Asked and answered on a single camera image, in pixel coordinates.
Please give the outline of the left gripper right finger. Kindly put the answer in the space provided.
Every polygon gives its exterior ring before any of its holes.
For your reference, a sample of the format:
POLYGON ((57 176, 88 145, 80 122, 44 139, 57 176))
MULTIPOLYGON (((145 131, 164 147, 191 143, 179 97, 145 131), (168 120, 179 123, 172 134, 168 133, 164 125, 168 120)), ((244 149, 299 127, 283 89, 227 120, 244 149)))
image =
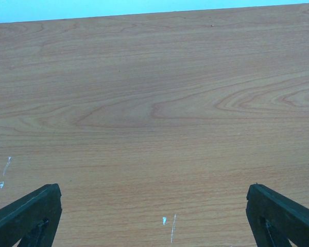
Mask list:
POLYGON ((265 185, 250 185, 246 215, 257 246, 309 246, 309 209, 265 185))

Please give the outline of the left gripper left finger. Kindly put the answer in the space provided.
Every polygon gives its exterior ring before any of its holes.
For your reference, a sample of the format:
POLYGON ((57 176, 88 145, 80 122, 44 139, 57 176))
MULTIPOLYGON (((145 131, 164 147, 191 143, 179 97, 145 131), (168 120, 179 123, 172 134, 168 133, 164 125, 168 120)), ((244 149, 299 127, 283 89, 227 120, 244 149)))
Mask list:
POLYGON ((0 209, 0 246, 52 246, 62 214, 58 184, 46 184, 0 209))

